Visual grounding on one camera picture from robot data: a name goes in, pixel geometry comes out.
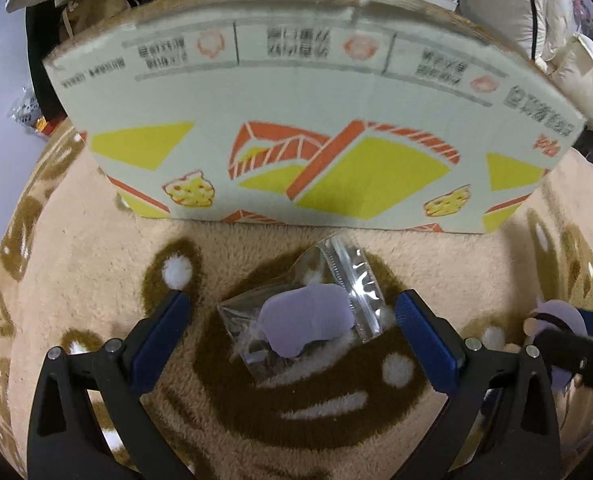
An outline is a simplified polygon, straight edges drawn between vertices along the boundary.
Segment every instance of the beige carpet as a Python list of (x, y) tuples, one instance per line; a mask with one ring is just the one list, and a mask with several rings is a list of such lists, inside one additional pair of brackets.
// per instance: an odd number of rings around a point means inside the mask
[[(46, 351), (125, 337), (166, 293), (161, 267), (186, 255), (192, 325), (144, 405), (198, 480), (386, 479), (445, 398), (397, 328), (330, 345), (318, 368), (255, 386), (216, 304), (276, 276), (338, 230), (139, 218), (67, 124), (54, 134), (0, 245), (0, 449), (25, 474), (30, 407)], [(415, 288), (462, 335), (490, 325), (521, 343), (538, 296), (593, 309), (593, 166), (574, 150), (490, 235), (347, 230), (392, 304)], [(94, 404), (116, 455), (129, 458)]]

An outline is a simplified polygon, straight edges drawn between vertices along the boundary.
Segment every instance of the printed box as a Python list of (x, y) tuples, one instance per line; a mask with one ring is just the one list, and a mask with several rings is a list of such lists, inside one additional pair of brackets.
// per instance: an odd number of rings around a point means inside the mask
[(46, 69), (154, 218), (489, 232), (584, 123), (527, 60), (420, 0), (159, 0)]

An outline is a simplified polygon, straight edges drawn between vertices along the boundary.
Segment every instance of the plastic bag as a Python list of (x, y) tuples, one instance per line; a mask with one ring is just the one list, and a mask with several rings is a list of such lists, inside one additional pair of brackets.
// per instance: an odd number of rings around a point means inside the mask
[(8, 117), (29, 128), (29, 131), (49, 139), (54, 124), (48, 123), (41, 111), (32, 85), (23, 87), (23, 94), (12, 103)]
[(271, 298), (320, 283), (336, 284), (347, 293), (353, 326), (342, 337), (361, 344), (384, 331), (381, 313), (385, 312), (385, 301), (363, 251), (340, 235), (321, 240), (305, 251), (287, 274), (218, 306), (233, 342), (231, 359), (240, 355), (257, 383), (307, 360), (328, 342), (308, 342), (296, 357), (281, 357), (270, 346), (267, 328), (259, 321), (262, 308)]

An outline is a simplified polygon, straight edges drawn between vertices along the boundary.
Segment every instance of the purple object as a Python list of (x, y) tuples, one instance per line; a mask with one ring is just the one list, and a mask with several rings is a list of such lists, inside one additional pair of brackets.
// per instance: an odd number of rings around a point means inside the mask
[[(581, 314), (579, 314), (579, 311), (576, 310), (572, 305), (569, 305), (562, 300), (550, 300), (544, 303), (542, 303), (541, 300), (537, 300), (537, 304), (538, 307), (532, 311), (530, 314), (531, 317), (535, 317), (535, 315), (539, 314), (540, 312), (550, 314), (551, 316), (558, 317), (558, 319), (563, 321), (576, 335), (580, 335), (582, 337), (588, 336), (588, 331), (586, 330)], [(546, 328), (560, 330), (559, 327), (539, 319), (537, 320), (537, 330), (535, 335), (529, 339), (529, 342), (532, 343), (534, 338)], [(561, 368), (556, 366), (552, 367), (552, 389), (555, 392), (563, 392), (572, 378), (573, 376), (570, 372), (561, 370)]]
[(312, 341), (340, 337), (354, 326), (347, 291), (334, 283), (313, 283), (272, 296), (258, 322), (278, 355), (296, 357)]

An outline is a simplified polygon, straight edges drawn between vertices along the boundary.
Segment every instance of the ziplock bag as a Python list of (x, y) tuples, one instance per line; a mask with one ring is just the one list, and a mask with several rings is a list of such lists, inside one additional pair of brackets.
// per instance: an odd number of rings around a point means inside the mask
[[(260, 383), (336, 337), (363, 344), (379, 336), (384, 306), (363, 251), (334, 235), (305, 251), (283, 276), (224, 301), (218, 311), (232, 338), (231, 358), (240, 355)], [(295, 348), (297, 355), (285, 356)]]

